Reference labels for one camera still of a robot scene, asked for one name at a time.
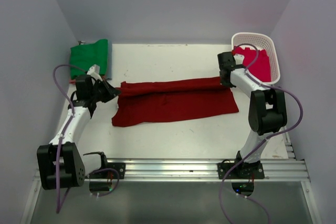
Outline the dark red t-shirt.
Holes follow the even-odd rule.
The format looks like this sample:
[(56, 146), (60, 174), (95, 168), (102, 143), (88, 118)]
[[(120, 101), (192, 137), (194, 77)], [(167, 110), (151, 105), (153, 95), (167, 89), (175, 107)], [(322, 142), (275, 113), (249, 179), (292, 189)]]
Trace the dark red t-shirt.
[(122, 82), (117, 127), (202, 119), (239, 111), (230, 88), (218, 77), (169, 82)]

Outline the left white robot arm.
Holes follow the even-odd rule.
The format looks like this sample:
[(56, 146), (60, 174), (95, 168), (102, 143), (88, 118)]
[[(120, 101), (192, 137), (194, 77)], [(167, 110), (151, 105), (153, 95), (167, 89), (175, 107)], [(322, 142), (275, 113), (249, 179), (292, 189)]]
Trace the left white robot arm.
[(37, 149), (43, 189), (79, 187), (90, 174), (104, 178), (111, 172), (104, 152), (81, 154), (77, 144), (97, 104), (107, 103), (120, 94), (121, 91), (105, 79), (99, 80), (88, 74), (76, 78), (76, 89), (68, 98), (65, 122), (49, 144)]

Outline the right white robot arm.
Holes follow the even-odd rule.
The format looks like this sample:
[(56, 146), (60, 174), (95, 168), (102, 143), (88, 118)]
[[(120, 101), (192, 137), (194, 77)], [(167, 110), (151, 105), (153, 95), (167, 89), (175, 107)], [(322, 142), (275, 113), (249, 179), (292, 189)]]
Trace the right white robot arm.
[(261, 154), (266, 137), (287, 124), (285, 95), (274, 88), (265, 88), (248, 75), (242, 64), (237, 64), (232, 52), (217, 55), (221, 85), (238, 87), (249, 99), (248, 123), (250, 133), (244, 146), (237, 152), (233, 162), (225, 159), (217, 164), (220, 179), (263, 179)]

